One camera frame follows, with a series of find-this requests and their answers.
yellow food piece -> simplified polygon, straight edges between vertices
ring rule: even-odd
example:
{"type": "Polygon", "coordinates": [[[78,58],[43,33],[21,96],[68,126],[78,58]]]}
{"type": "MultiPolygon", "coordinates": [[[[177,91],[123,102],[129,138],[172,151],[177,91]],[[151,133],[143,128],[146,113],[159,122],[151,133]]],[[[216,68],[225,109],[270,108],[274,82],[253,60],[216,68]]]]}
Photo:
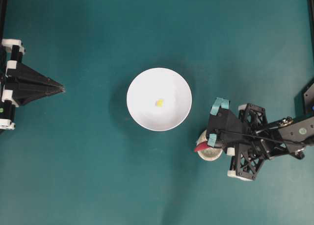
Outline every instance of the yellow food piece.
{"type": "Polygon", "coordinates": [[[158,107],[162,107],[163,106],[163,100],[162,99],[157,100],[155,105],[158,107]]]}

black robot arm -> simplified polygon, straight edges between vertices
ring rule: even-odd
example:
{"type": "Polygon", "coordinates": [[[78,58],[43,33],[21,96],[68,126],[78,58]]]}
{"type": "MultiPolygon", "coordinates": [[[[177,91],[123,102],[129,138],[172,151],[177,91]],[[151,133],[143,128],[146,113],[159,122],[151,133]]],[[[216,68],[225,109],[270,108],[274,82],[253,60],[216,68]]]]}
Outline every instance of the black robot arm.
{"type": "Polygon", "coordinates": [[[250,103],[242,105],[238,117],[229,110],[229,105],[227,107],[213,105],[212,110],[216,111],[210,112],[207,139],[208,146],[222,148],[232,157],[230,177],[255,180],[264,161],[281,155],[303,159],[306,146],[314,145],[313,113],[268,123],[262,107],[250,103]]]}

teal surface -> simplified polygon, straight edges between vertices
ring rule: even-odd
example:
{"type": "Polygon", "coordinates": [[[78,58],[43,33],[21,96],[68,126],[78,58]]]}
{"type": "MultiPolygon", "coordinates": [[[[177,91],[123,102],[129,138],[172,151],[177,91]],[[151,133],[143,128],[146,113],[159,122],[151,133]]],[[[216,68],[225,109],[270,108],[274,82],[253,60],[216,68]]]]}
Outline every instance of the teal surface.
{"type": "Polygon", "coordinates": [[[314,149],[254,182],[192,150],[216,97],[295,116],[314,77],[307,0],[9,0],[6,38],[66,93],[19,108],[1,135],[2,225],[314,224],[314,149]],[[177,128],[137,125],[126,92],[166,67],[189,83],[177,128]]]}

